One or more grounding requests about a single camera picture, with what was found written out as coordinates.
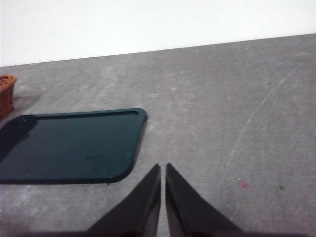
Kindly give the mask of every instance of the dark green tray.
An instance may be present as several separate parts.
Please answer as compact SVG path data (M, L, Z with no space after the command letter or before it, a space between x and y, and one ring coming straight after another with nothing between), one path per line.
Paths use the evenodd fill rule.
M0 183L111 183L133 168L143 109L23 115L0 129Z

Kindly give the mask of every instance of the pink stain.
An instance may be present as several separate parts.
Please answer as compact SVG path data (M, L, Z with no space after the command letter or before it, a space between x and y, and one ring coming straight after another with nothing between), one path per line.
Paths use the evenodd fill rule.
M250 189L250 183L245 182L245 181L240 181L239 187L241 187L242 189Z

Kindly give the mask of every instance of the gray concrete floor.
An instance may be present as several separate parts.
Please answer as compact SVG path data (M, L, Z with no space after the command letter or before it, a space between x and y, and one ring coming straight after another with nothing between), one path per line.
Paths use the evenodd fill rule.
M1 74L19 78L6 121L131 107L148 113L135 167L118 183L2 185L2 236L85 230L154 164L170 162L242 229L316 237L316 35L3 67ZM158 236L168 236L164 205Z

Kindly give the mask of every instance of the wall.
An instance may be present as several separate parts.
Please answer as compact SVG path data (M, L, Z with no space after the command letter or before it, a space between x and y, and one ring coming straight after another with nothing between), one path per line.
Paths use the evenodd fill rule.
M1 0L1 66L310 33L315 0Z

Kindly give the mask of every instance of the wicker basket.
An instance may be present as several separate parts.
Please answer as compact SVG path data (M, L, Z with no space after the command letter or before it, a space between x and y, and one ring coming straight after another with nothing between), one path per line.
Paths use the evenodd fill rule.
M0 121L13 109L13 88L17 78L13 75L3 75L0 78Z

